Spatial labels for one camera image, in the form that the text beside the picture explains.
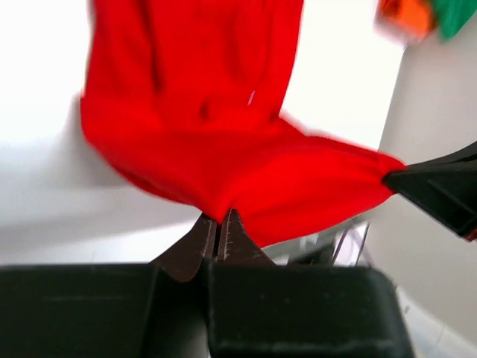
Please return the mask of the red t-shirt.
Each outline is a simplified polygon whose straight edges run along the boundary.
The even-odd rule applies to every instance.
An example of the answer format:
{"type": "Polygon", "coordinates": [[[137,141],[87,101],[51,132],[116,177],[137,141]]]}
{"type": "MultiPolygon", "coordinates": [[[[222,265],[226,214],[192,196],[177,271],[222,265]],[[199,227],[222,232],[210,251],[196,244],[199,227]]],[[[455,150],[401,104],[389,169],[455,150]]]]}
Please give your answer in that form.
{"type": "Polygon", "coordinates": [[[301,1],[96,1],[80,121],[121,176],[217,222],[238,210],[264,247],[327,229],[391,195],[405,167],[307,134],[280,109],[301,1]]]}

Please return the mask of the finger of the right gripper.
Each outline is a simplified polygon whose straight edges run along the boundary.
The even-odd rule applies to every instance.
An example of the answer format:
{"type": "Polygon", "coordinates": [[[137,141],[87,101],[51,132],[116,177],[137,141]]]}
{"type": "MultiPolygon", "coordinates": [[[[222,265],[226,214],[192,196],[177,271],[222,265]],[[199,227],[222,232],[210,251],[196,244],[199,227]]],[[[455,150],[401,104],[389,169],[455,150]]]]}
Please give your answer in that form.
{"type": "Polygon", "coordinates": [[[443,226],[476,240],[476,144],[393,171],[382,182],[443,226]]]}

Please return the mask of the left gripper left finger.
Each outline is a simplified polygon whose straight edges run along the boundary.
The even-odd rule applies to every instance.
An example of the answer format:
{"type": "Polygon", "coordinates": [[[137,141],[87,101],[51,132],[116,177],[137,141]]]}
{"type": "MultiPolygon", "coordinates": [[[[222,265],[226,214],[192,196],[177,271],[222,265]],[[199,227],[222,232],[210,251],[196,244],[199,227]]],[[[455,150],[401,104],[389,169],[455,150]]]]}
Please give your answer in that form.
{"type": "Polygon", "coordinates": [[[151,261],[171,279],[186,283],[198,273],[204,259],[210,259],[215,247],[218,224],[201,214],[191,230],[151,261]]]}

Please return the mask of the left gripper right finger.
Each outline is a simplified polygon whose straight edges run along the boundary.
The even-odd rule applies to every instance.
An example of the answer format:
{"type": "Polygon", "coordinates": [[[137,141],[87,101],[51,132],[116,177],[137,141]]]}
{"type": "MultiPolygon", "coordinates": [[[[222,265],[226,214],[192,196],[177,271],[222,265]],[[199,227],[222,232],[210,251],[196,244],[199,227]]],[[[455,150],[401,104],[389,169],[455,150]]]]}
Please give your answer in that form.
{"type": "Polygon", "coordinates": [[[227,212],[221,226],[217,263],[245,266],[274,266],[274,262],[247,235],[238,210],[227,212]]]}

